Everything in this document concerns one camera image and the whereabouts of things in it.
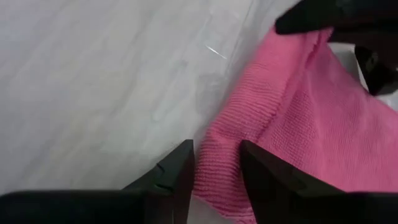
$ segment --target knitted cloth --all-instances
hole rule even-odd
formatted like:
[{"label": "knitted cloth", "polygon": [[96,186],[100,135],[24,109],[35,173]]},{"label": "knitted cloth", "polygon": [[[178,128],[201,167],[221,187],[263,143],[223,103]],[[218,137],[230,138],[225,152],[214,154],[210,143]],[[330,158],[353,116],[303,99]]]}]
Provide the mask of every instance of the knitted cloth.
[{"label": "knitted cloth", "polygon": [[397,113],[341,66],[330,34],[272,29],[208,128],[193,193],[225,218],[256,222],[239,167],[243,139],[339,189],[398,191]]}]

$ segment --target white marble surface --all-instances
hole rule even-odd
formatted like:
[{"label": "white marble surface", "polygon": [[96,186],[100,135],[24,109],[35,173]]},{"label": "white marble surface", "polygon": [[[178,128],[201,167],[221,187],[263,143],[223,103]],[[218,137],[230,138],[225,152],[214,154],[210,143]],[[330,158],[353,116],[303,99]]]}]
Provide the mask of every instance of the white marble surface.
[{"label": "white marble surface", "polygon": [[120,189],[197,144],[293,2],[0,0],[0,194]]}]

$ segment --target pink knit fabric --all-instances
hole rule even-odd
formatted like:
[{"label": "pink knit fabric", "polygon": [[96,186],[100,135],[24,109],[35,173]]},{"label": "pink knit fabric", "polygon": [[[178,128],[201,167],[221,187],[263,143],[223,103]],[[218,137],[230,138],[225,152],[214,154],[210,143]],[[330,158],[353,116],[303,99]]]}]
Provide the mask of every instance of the pink knit fabric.
[{"label": "pink knit fabric", "polygon": [[248,139],[345,191],[398,191],[397,113],[368,95],[326,41],[271,30],[201,144],[194,194],[255,223],[239,167]]}]

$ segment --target white surface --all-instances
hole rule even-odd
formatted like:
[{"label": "white surface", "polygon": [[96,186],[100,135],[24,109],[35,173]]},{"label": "white surface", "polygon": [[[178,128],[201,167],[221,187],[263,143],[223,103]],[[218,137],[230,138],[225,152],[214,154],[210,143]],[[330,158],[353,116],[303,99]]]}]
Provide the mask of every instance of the white surface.
[{"label": "white surface", "polygon": [[0,193],[120,189],[198,143],[293,2],[0,0]]}]

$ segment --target pink towel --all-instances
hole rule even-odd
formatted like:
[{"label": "pink towel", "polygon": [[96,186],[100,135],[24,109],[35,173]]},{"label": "pink towel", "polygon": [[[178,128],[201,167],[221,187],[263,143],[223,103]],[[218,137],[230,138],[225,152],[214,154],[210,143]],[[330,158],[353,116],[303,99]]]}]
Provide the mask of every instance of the pink towel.
[{"label": "pink towel", "polygon": [[367,94],[327,42],[331,30],[272,29],[201,144],[194,194],[255,223],[239,167],[248,139],[345,191],[398,191],[398,117]]}]

